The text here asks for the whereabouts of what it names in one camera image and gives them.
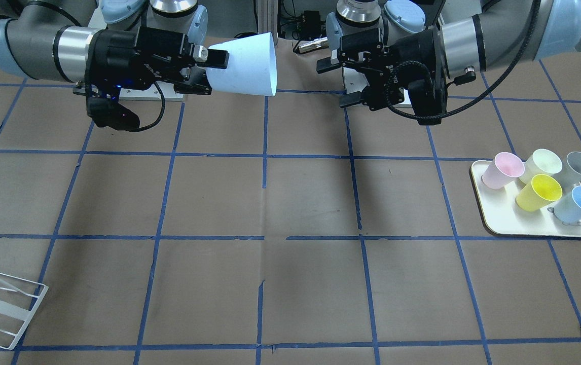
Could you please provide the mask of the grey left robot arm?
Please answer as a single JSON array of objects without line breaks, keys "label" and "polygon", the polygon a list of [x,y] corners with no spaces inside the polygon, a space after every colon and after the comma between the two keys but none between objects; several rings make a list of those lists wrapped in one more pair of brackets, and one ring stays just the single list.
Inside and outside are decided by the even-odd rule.
[{"label": "grey left robot arm", "polygon": [[341,107],[387,108],[423,126],[469,109],[522,61],[572,51],[581,1],[481,1],[481,11],[430,25],[422,1],[339,1],[326,20],[330,56],[319,74],[362,76]]}]

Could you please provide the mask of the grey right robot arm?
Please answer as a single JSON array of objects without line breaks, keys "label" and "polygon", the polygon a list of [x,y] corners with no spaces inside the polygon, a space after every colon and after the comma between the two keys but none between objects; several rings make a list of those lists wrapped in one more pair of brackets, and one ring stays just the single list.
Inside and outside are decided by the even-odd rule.
[{"label": "grey right robot arm", "polygon": [[230,58],[204,47],[208,14],[197,1],[0,1],[0,15],[0,69],[114,99],[162,83],[209,95],[206,70]]}]

